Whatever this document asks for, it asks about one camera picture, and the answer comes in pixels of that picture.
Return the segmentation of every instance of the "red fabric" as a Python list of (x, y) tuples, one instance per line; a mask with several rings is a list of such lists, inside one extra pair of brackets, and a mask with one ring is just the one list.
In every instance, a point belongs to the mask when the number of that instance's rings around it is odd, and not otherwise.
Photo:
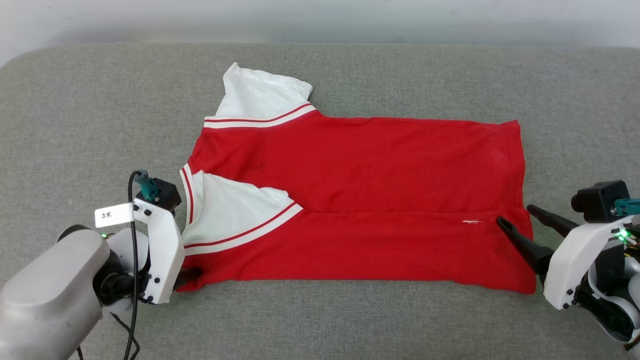
[(516, 121), (341, 119), (203, 128), (200, 170), (289, 192), (305, 210), (267, 235), (188, 256), (229, 279), (446, 280), (532, 293), (534, 274), (495, 223), (532, 236)]

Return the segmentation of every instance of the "white sleeve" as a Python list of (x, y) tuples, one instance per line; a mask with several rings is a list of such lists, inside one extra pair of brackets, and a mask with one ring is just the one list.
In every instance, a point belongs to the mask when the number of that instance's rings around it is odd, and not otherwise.
[(185, 174), (185, 189), (193, 205), (193, 221), (189, 223), (188, 214), (182, 233), (187, 256), (219, 252), (256, 240), (302, 211), (282, 190), (257, 188), (202, 170)]
[(225, 96), (216, 117), (268, 119), (307, 101), (313, 86), (289, 76), (231, 65), (223, 76)]

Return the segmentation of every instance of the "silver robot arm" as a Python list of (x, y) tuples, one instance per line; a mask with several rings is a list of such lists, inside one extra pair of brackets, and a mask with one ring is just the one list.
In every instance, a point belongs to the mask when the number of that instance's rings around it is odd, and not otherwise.
[(79, 230), (10, 279), (0, 294), (0, 359), (70, 358), (102, 318), (92, 284), (109, 253), (99, 233)]
[(137, 296), (131, 229), (105, 239), (72, 226), (2, 289), (0, 359), (67, 360), (102, 318), (103, 308), (119, 315), (138, 301), (164, 304), (175, 288), (200, 275), (180, 270), (184, 247), (173, 218), (180, 203), (175, 186), (153, 180), (150, 200), (141, 192), (129, 203), (135, 221), (148, 227), (148, 237), (136, 231)]

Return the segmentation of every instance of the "gray couch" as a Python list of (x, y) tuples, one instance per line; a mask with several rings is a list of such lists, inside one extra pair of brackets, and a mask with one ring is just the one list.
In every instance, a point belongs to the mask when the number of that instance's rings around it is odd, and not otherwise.
[[(635, 49), (48, 49), (0, 70), (0, 283), (49, 248), (67, 226), (92, 225), (94, 209), (125, 201), (131, 170), (146, 168), (180, 184), (178, 169), (203, 118), (223, 97), (221, 77), (234, 61), (308, 81), (314, 86), (310, 100), (327, 115), (518, 119), (527, 161), (525, 202), (574, 220), (580, 216), (571, 210), (571, 196), (597, 181), (624, 179), (640, 196)], [(176, 217), (184, 227), (184, 205)], [(557, 234), (537, 224), (535, 233), (538, 243), (559, 243)], [(141, 306), (136, 335), (139, 359), (623, 355), (589, 313), (555, 310), (539, 286), (537, 294), (525, 296), (450, 282), (225, 282), (175, 294), (167, 305)], [(125, 331), (106, 317), (83, 343), (85, 357), (121, 359), (125, 342)]]

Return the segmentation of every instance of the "shirt sleeve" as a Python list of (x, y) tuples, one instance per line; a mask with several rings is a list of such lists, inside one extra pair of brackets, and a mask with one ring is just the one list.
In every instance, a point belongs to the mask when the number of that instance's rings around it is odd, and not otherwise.
[(301, 104), (313, 86), (289, 76), (231, 65), (223, 76), (225, 96), (216, 117), (232, 119), (268, 119)]

